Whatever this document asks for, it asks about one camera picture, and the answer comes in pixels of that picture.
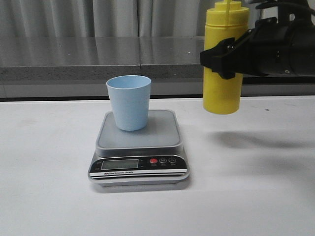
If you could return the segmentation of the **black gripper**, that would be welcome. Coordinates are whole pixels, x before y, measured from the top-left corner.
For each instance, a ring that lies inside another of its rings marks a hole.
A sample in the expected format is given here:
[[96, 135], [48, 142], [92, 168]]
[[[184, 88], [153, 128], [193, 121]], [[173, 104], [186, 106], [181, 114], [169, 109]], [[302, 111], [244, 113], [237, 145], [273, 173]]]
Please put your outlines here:
[[256, 21], [240, 38], [220, 41], [200, 53], [200, 63], [232, 79], [255, 76], [314, 76], [315, 11], [306, 0], [257, 0], [257, 9], [277, 8], [276, 17]]

